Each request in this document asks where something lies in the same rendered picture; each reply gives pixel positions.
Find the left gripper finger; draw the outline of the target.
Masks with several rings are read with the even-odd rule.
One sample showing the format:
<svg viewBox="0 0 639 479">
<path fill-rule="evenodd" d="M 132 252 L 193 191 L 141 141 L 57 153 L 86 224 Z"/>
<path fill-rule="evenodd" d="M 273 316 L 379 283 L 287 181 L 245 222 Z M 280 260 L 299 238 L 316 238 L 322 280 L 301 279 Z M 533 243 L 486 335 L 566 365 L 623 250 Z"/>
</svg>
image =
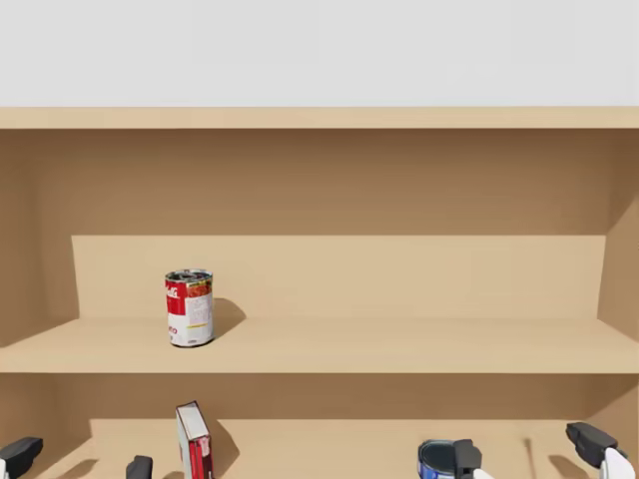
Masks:
<svg viewBox="0 0 639 479">
<path fill-rule="evenodd" d="M 126 467 L 126 479 L 152 479 L 153 459 L 136 455 Z"/>
<path fill-rule="evenodd" d="M 0 479 L 19 479 L 43 449 L 43 439 L 24 437 L 0 448 Z"/>
</svg>

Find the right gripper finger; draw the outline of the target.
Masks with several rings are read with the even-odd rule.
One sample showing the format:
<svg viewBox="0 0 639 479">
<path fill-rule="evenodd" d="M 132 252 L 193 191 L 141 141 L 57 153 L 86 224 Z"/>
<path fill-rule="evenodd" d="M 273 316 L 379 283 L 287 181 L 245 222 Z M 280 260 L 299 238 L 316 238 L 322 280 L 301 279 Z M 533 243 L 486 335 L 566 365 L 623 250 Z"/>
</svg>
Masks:
<svg viewBox="0 0 639 479">
<path fill-rule="evenodd" d="M 481 468 L 482 454 L 471 439 L 453 442 L 454 479 L 494 479 Z"/>
<path fill-rule="evenodd" d="M 614 437 L 586 422 L 568 423 L 566 435 L 598 479 L 630 479 L 630 461 Z"/>
</svg>

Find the blue flat can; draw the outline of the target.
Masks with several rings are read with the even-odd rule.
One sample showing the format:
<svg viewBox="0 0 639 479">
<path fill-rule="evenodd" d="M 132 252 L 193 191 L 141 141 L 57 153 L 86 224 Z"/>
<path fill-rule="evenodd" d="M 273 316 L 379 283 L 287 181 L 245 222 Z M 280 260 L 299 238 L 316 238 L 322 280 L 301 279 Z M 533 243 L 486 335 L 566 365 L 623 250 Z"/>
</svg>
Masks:
<svg viewBox="0 0 639 479">
<path fill-rule="evenodd" d="M 462 441 L 428 439 L 417 449 L 417 473 L 420 479 L 461 479 L 458 475 L 457 449 Z"/>
</svg>

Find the red and white can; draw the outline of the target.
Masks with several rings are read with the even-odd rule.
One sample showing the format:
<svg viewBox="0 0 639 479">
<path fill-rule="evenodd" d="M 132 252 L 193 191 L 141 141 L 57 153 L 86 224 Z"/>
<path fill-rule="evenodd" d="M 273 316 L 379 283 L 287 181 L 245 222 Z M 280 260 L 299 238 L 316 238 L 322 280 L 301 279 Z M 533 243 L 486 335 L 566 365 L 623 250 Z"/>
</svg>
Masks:
<svg viewBox="0 0 639 479">
<path fill-rule="evenodd" d="M 168 332 L 176 347 L 192 348 L 215 339 L 213 275 L 204 269 L 175 270 L 165 275 Z"/>
</svg>

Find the pale wooden shelf unit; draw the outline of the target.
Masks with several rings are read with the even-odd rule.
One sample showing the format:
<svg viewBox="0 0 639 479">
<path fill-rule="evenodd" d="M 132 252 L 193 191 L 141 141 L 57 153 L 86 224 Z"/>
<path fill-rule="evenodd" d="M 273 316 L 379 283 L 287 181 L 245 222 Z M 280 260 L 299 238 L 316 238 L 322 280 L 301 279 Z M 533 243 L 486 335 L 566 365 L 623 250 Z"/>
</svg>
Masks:
<svg viewBox="0 0 639 479">
<path fill-rule="evenodd" d="M 170 343 L 165 275 L 213 275 Z M 0 107 L 0 447 L 22 479 L 496 479 L 639 471 L 639 107 Z"/>
</svg>

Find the red and white carton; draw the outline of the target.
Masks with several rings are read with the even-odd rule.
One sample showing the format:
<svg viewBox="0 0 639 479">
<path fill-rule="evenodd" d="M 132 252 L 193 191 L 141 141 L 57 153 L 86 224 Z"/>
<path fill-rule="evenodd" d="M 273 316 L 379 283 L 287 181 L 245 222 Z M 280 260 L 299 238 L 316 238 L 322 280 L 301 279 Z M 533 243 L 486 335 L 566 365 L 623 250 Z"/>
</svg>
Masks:
<svg viewBox="0 0 639 479">
<path fill-rule="evenodd" d="M 215 479 L 211 433 L 197 401 L 176 407 L 185 479 Z"/>
</svg>

